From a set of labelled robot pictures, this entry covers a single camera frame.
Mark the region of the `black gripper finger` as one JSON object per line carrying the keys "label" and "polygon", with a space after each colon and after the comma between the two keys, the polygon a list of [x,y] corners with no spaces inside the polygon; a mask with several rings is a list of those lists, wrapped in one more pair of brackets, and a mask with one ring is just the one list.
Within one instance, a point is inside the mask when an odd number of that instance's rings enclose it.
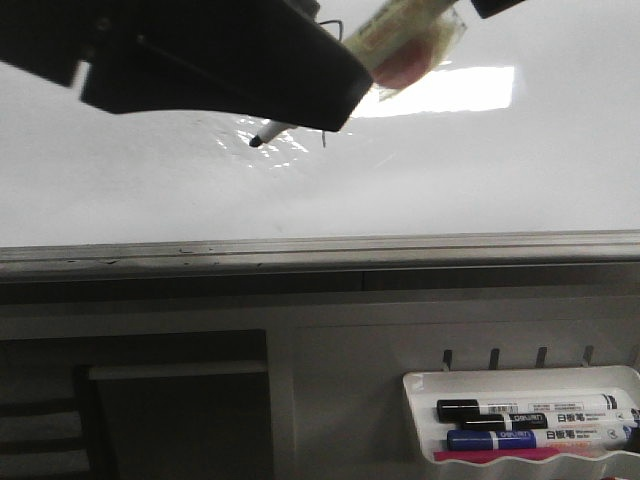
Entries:
{"label": "black gripper finger", "polygon": [[488,19],[500,14],[524,0],[471,0],[471,3],[482,19]]}
{"label": "black gripper finger", "polygon": [[4,63],[70,86],[112,114],[204,110],[336,132],[366,68],[315,18],[315,1],[5,1]]}

